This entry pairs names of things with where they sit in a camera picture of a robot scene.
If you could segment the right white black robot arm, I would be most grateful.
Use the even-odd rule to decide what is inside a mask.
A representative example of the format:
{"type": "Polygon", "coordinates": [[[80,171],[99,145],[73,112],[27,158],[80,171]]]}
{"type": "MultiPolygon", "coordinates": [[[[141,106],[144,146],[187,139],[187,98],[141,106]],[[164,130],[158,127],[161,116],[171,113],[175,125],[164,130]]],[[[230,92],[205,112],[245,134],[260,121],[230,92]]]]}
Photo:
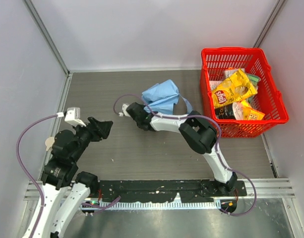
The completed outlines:
{"type": "Polygon", "coordinates": [[[167,131],[180,134],[192,149],[202,155],[210,166],[217,189],[228,195],[235,190],[237,174],[229,167],[224,158],[219,142],[218,132],[210,121],[197,111],[181,116],[163,113],[149,113],[144,105],[123,104],[122,112],[132,118],[138,128],[144,131],[167,131]]]}

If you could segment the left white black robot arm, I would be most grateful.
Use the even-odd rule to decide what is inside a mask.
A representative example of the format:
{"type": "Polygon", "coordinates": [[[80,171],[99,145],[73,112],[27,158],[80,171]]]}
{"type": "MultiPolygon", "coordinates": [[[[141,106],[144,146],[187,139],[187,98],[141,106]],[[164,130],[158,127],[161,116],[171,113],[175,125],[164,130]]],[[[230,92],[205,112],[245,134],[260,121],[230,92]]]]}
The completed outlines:
{"type": "Polygon", "coordinates": [[[88,172],[78,173],[77,161],[91,142],[107,139],[112,121],[89,117],[84,123],[78,116],[64,115],[74,132],[62,130],[55,135],[51,159],[44,166],[38,185],[28,177],[40,195],[25,238],[61,238],[81,203],[98,191],[98,177],[88,172]]]}

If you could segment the light blue folding umbrella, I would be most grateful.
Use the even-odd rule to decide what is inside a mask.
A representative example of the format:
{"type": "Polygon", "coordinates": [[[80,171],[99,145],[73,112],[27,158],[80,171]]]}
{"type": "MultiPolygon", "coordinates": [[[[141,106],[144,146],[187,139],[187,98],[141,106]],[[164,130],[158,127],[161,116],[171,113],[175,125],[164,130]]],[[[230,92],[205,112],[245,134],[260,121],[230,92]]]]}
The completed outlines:
{"type": "Polygon", "coordinates": [[[187,113],[192,111],[192,105],[180,94],[179,88],[171,79],[157,83],[143,91],[141,98],[148,105],[144,107],[144,110],[148,113],[150,108],[154,112],[173,115],[174,105],[179,102],[180,98],[186,105],[187,113]]]}

